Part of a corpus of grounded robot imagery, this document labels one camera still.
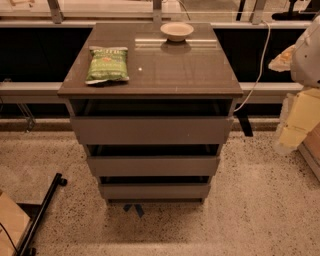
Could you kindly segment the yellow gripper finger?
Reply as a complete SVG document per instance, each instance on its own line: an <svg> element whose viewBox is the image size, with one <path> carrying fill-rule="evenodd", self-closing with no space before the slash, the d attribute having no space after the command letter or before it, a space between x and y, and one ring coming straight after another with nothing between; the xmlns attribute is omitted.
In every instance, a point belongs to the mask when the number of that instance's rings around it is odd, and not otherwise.
<svg viewBox="0 0 320 256"><path fill-rule="evenodd" d="M269 64L268 68L277 72L284 72L291 70L292 54L295 46L291 45L274 58Z"/></svg>
<svg viewBox="0 0 320 256"><path fill-rule="evenodd" d="M307 88L283 101L277 146L280 150L296 150L320 123L320 90Z"/></svg>

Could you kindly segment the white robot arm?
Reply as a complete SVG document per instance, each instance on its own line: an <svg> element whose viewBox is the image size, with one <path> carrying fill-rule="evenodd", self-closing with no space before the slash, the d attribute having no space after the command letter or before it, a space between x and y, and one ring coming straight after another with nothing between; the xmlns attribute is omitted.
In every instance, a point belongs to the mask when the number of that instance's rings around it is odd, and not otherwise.
<svg viewBox="0 0 320 256"><path fill-rule="evenodd" d="M289 71L291 79L303 86L299 93L288 94L283 101L276 130L274 149L289 154L320 123L320 16L268 68Z"/></svg>

